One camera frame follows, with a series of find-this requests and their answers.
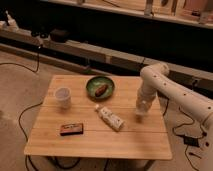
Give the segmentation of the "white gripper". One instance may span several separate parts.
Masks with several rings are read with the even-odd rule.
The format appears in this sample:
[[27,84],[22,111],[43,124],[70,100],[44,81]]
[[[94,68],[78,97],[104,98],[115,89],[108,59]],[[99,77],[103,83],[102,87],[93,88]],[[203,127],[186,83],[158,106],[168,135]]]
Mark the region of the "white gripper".
[[152,102],[155,97],[155,89],[145,90],[144,88],[139,88],[137,92],[136,108],[145,109],[146,111],[148,111],[151,108]]

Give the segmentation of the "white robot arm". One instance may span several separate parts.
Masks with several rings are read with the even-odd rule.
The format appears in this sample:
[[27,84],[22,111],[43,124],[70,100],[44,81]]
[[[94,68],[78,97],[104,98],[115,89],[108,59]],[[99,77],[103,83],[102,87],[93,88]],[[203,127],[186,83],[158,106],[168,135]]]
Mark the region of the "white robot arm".
[[213,100],[170,80],[168,74],[169,67],[166,63],[157,63],[141,69],[142,84],[137,92],[136,114],[145,116],[148,113],[157,91],[175,101],[207,129],[208,146],[204,149],[200,171],[211,171],[213,169]]

